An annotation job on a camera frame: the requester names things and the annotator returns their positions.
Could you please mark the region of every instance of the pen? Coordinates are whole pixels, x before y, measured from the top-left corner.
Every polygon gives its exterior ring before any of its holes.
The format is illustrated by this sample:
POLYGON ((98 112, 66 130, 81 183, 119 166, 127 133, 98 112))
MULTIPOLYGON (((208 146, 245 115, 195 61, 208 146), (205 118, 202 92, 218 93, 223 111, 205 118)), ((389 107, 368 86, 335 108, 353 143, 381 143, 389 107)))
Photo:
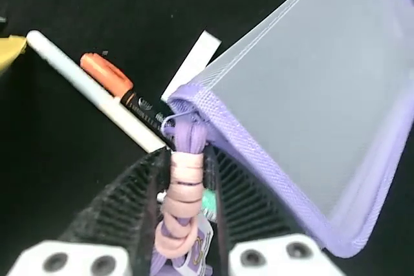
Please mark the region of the pen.
POLYGON ((131 80, 116 66, 96 53, 86 53, 81 57, 80 67, 105 87, 115 98, 120 98, 139 120, 147 125, 169 147, 173 143, 161 133, 161 125, 165 117, 173 112, 162 101, 156 104, 148 102, 133 89, 131 80))
POLYGON ((136 116, 121 105, 116 98, 113 98, 41 32, 31 30, 26 38, 28 45, 41 58, 55 68, 146 152, 150 153, 165 146, 165 143, 157 135, 150 131, 136 116))

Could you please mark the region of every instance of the orange marker cap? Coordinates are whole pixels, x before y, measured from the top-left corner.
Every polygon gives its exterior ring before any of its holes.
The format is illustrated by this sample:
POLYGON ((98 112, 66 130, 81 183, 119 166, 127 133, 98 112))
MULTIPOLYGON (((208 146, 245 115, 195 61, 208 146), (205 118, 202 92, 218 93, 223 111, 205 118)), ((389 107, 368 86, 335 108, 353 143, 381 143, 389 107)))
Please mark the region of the orange marker cap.
POLYGON ((85 53, 80 59, 80 67, 115 97, 122 98, 133 88, 133 83, 121 70, 97 53, 85 53))

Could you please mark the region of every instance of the mesh pencil case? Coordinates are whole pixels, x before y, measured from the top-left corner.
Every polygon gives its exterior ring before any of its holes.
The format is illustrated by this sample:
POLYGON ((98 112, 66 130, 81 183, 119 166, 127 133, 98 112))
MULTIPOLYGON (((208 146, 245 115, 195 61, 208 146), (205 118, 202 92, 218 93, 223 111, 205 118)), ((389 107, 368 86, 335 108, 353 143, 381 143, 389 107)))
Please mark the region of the mesh pencil case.
POLYGON ((414 113, 412 0, 287 0, 170 98, 339 257, 366 244, 414 113))

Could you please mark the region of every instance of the green object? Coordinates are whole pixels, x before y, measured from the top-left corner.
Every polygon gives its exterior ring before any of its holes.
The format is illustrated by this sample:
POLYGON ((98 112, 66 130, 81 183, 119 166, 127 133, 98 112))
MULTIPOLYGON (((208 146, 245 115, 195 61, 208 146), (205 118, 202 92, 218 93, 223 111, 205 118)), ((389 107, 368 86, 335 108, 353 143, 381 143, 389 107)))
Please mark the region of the green object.
POLYGON ((201 204, 201 211, 204 216, 212 222, 217 222, 217 204, 214 191, 205 189, 202 194, 201 204))

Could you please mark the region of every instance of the black cloth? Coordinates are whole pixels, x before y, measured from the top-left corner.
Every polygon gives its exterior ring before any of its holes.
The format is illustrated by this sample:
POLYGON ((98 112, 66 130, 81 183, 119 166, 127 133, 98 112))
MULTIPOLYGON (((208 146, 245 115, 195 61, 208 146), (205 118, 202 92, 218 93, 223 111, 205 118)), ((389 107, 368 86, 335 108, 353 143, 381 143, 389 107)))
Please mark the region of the black cloth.
MULTIPOLYGON (((225 51, 284 0, 0 0, 2 35, 39 29, 72 59, 108 58, 159 98, 206 29, 225 51)), ((0 274, 25 248, 55 239, 101 188, 144 155, 30 51, 0 78, 0 274)), ((413 272, 414 138, 367 247, 334 259, 348 275, 413 272)))

